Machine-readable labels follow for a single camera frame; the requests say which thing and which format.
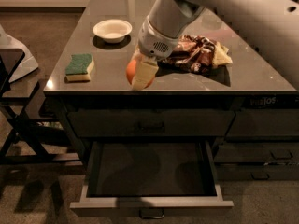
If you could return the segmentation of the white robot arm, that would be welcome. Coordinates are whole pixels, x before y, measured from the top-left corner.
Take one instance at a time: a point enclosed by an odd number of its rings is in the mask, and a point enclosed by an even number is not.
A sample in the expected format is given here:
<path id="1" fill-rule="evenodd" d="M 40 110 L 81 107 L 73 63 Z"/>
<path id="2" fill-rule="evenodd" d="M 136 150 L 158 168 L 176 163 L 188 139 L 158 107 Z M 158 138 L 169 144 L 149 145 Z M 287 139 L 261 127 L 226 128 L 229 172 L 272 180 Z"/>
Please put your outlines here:
<path id="1" fill-rule="evenodd" d="M 289 83 L 299 89 L 299 10 L 292 0 L 156 0 L 138 35 L 132 86 L 150 83 L 157 62 L 168 57 L 185 28 L 204 9 L 260 51 Z"/>

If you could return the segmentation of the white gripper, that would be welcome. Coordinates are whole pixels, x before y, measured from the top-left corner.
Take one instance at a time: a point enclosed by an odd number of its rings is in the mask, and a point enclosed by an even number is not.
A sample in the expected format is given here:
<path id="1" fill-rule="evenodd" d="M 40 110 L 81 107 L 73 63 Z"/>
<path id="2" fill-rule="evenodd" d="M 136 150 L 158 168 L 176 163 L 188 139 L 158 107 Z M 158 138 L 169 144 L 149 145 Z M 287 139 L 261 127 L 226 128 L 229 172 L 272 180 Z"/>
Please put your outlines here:
<path id="1" fill-rule="evenodd" d="M 150 18 L 146 17 L 138 33 L 138 46 L 132 56 L 135 72 L 131 84 L 135 91 L 147 88 L 158 71 L 157 63 L 143 60 L 144 55 L 162 60 L 170 56 L 177 44 L 177 38 L 162 35 L 150 24 Z"/>

